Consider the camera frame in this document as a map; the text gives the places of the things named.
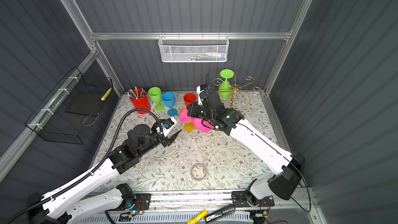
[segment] red cup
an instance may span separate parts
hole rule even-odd
[[[140,95],[141,93],[141,89],[137,89],[138,90],[138,95]],[[150,111],[150,104],[147,98],[147,92],[144,92],[144,95],[139,98],[139,99],[132,99],[130,98],[132,104],[134,105],[134,108],[143,108],[143,109],[147,109],[148,111]],[[137,111],[139,114],[145,114],[147,112],[144,111]]]
[[[187,107],[189,104],[191,104],[193,101],[196,101],[196,94],[193,93],[187,93],[184,95],[184,103],[185,106]]]

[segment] black wire basket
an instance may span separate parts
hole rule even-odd
[[[83,144],[112,90],[112,80],[79,73],[67,87],[58,90],[59,95],[49,106],[37,109],[39,117],[32,114],[25,125],[44,141]]]

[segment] table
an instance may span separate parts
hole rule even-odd
[[[186,92],[176,92],[174,108],[180,112],[185,107],[183,96]],[[277,143],[274,131],[260,96],[249,95],[250,104],[234,103],[234,108],[241,111],[251,124],[264,136]],[[168,108],[161,112],[154,110],[155,103],[149,99],[151,111],[159,119],[169,118]],[[224,102],[229,107],[229,100]],[[123,95],[112,117],[104,140],[100,144],[94,164],[106,153],[121,117],[133,109],[127,95]],[[176,141],[169,147],[158,145],[146,153],[140,162],[122,175],[104,183],[93,192],[106,192],[121,183],[128,183],[133,191],[184,191],[209,189],[244,189],[250,182],[261,175],[271,173],[267,165],[241,142],[227,136],[224,132],[211,130],[203,133],[195,129],[186,132],[184,123],[178,121],[171,134],[182,129]],[[115,147],[127,138],[127,132],[138,124],[152,127],[155,120],[149,114],[132,113],[124,121],[116,140]],[[196,163],[206,166],[207,177],[195,181],[191,177],[191,168]]]

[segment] gold wire stand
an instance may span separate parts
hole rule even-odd
[[[246,76],[246,77],[245,77],[245,80],[250,81],[250,82],[247,83],[247,84],[244,85],[244,86],[239,86],[238,84],[236,84],[236,75],[235,75],[235,73],[234,73],[234,83],[235,83],[235,84],[233,84],[233,85],[230,86],[230,87],[231,87],[231,97],[230,97],[230,107],[231,107],[231,108],[234,107],[234,102],[235,102],[235,101],[238,101],[238,102],[241,103],[242,105],[250,104],[251,99],[250,99],[249,97],[246,96],[246,97],[243,98],[243,101],[241,101],[241,100],[239,99],[238,93],[250,94],[250,95],[257,95],[257,96],[265,95],[265,92],[264,92],[261,88],[259,88],[259,87],[253,87],[254,92],[258,92],[258,93],[250,93],[250,92],[242,91],[241,89],[242,89],[243,87],[246,87],[246,86],[248,86],[248,85],[250,85],[250,84],[252,84],[253,82],[256,81],[256,80],[255,80],[253,77],[251,77],[251,76]],[[222,80],[222,79],[220,79],[220,78],[216,78],[216,79],[213,80],[213,84],[214,84],[215,86],[219,86],[219,85],[221,85],[223,82],[225,83],[225,81]],[[220,99],[221,99],[222,101],[225,101],[226,99],[228,99],[228,95],[226,95],[226,94],[221,95],[221,96],[220,96]]]

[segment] white mesh basket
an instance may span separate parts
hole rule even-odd
[[[167,39],[159,38],[163,62],[226,62],[229,39]]]

